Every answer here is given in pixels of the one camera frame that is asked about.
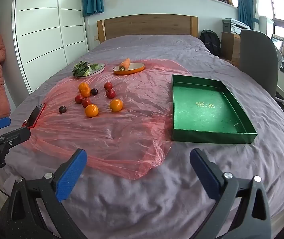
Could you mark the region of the dark plum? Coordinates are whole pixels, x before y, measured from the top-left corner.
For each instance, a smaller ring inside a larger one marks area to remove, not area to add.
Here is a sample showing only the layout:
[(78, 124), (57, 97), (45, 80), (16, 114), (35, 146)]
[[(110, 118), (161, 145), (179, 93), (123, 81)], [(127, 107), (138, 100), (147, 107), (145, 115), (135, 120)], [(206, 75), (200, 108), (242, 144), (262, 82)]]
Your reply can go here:
[(96, 88), (93, 88), (90, 90), (91, 95), (96, 96), (98, 94), (98, 90)]
[(65, 106), (60, 106), (58, 111), (59, 111), (60, 114), (62, 114), (62, 113), (65, 113), (67, 111), (67, 108)]

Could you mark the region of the orange mandarin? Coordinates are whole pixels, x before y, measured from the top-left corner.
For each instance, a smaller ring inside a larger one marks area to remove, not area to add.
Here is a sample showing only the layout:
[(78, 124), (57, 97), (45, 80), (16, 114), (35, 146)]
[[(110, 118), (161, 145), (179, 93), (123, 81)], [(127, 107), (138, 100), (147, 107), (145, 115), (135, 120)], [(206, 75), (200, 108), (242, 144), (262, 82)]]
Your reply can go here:
[(109, 108), (111, 109), (112, 112), (119, 112), (119, 111), (121, 111), (123, 106), (124, 106), (124, 103), (120, 99), (113, 99), (109, 103)]
[(85, 115), (88, 118), (96, 117), (99, 114), (99, 109), (95, 104), (90, 104), (85, 108)]
[(87, 83), (80, 83), (79, 86), (79, 91), (81, 92), (84, 88), (89, 88)]
[(83, 98), (88, 98), (88, 97), (90, 97), (90, 91), (91, 91), (90, 87), (84, 87), (84, 88), (82, 88), (81, 91), (80, 91), (81, 96), (82, 96)]

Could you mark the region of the orange mandarin back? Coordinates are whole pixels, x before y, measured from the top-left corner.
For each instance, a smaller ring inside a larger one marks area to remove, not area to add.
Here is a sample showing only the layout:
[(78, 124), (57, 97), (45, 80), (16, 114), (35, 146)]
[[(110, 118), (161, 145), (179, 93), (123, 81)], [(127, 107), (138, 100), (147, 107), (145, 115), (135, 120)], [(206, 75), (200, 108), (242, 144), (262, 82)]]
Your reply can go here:
[(79, 86), (79, 91), (81, 92), (84, 88), (89, 88), (87, 83), (80, 83)]

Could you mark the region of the red apple top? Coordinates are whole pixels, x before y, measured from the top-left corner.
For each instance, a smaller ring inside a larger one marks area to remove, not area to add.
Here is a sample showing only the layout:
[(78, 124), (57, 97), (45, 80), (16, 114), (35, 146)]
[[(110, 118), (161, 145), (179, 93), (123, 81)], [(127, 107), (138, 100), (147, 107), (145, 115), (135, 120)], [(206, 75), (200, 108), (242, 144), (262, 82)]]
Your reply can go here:
[(106, 82), (103, 86), (105, 88), (105, 90), (107, 89), (112, 89), (113, 88), (113, 84), (111, 82)]

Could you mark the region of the phone in red case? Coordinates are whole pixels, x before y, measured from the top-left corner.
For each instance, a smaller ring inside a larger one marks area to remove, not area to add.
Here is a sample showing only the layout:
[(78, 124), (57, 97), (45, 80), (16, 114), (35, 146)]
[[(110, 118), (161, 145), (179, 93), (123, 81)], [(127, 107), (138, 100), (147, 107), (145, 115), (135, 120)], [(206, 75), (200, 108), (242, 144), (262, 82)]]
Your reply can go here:
[(44, 108), (45, 108), (46, 104), (40, 104), (37, 105), (32, 113), (30, 114), (29, 118), (27, 120), (24, 121), (24, 123), (22, 124), (23, 127), (28, 127), (28, 128), (34, 128), (36, 126), (36, 123), (41, 115), (41, 113), (43, 112)]

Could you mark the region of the green tray box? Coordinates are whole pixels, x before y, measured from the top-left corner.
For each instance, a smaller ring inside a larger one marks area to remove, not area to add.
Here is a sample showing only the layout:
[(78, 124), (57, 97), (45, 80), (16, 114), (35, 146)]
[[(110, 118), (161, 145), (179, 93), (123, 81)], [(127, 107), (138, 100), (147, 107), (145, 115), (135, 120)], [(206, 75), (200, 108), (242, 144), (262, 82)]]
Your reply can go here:
[(257, 136), (248, 115), (222, 81), (173, 75), (172, 140), (250, 144)]

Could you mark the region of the pink plastic sheet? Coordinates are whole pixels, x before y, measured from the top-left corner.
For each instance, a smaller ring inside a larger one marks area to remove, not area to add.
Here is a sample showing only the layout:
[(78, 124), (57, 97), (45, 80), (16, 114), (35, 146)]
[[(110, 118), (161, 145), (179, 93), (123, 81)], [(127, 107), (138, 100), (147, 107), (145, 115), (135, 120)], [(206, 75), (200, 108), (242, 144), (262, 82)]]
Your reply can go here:
[[(98, 94), (90, 101), (99, 109), (88, 118), (82, 105), (75, 102), (80, 81), (65, 78), (45, 96), (46, 104), (30, 139), (23, 144), (35, 154), (68, 158), (76, 149), (87, 153), (88, 166), (136, 180), (162, 164), (172, 146), (172, 77), (190, 75), (182, 65), (168, 59), (145, 59), (145, 69), (131, 75), (115, 75), (115, 63), (106, 65), (101, 74), (86, 83)], [(113, 84), (124, 106), (112, 112), (103, 87)], [(58, 109), (67, 111), (60, 114)]]

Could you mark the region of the green bok choy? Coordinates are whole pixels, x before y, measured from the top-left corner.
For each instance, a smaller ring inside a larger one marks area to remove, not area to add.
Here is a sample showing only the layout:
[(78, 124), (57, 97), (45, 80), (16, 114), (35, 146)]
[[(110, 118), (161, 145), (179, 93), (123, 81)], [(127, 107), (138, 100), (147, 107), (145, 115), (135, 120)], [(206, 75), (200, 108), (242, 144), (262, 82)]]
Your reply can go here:
[(75, 78), (88, 76), (90, 74), (90, 63), (86, 61), (79, 61), (74, 65), (72, 74)]

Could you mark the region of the patterned white plate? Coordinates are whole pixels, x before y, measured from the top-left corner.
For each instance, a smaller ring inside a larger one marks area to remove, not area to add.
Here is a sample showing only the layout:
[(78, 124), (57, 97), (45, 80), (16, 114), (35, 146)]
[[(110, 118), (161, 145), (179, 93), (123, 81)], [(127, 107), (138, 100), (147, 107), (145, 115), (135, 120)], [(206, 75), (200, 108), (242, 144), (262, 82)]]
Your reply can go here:
[(84, 78), (90, 75), (100, 73), (105, 68), (105, 64), (95, 63), (89, 64), (88, 62), (79, 62), (73, 68), (73, 76), (75, 78)]

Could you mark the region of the white wardrobe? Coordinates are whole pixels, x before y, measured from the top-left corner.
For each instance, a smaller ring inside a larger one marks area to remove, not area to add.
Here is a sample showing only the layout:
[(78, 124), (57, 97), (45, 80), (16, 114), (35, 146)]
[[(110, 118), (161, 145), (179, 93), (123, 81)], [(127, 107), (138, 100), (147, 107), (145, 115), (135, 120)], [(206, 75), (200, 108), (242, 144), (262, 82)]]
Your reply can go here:
[(82, 0), (13, 0), (20, 69), (29, 93), (88, 52)]

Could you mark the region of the carrot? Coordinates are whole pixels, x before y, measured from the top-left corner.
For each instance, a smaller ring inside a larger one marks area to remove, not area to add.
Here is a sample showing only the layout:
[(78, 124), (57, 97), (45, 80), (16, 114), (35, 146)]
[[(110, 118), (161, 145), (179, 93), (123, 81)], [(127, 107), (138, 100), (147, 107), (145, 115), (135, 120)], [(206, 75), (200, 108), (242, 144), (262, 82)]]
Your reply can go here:
[(130, 58), (126, 58), (122, 63), (119, 65), (119, 71), (127, 71), (130, 67), (131, 60)]

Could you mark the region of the black backpack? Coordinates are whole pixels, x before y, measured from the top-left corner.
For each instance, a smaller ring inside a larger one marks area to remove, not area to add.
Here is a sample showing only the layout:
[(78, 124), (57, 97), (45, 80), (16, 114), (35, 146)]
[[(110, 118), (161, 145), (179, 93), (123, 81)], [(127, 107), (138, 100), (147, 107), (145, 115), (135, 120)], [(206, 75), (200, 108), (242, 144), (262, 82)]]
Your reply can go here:
[(211, 30), (203, 30), (200, 34), (200, 40), (210, 51), (211, 54), (215, 56), (220, 56), (221, 47), (220, 39), (217, 34)]

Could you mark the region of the wooden nightstand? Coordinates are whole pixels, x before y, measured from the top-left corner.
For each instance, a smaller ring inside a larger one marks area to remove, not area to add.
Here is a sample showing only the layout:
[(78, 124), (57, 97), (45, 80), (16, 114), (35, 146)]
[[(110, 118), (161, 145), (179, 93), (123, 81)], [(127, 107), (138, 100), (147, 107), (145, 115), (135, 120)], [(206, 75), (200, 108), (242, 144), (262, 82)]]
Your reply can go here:
[(221, 57), (232, 65), (239, 67), (240, 60), (240, 35), (222, 32)]

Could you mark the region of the grey storage box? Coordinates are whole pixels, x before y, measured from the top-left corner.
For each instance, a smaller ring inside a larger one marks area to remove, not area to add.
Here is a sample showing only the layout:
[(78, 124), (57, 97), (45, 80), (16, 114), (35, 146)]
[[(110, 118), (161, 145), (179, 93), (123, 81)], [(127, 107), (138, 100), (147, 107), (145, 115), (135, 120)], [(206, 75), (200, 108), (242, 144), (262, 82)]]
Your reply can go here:
[(250, 29), (250, 27), (233, 18), (226, 18), (222, 20), (223, 32), (240, 35), (244, 29)]

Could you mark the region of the teal curtain right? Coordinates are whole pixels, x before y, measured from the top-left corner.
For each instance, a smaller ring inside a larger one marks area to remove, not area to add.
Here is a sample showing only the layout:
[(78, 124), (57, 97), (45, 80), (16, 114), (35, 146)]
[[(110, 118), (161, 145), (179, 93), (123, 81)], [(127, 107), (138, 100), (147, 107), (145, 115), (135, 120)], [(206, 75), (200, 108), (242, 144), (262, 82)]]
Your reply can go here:
[(253, 29), (253, 0), (238, 0), (238, 18)]

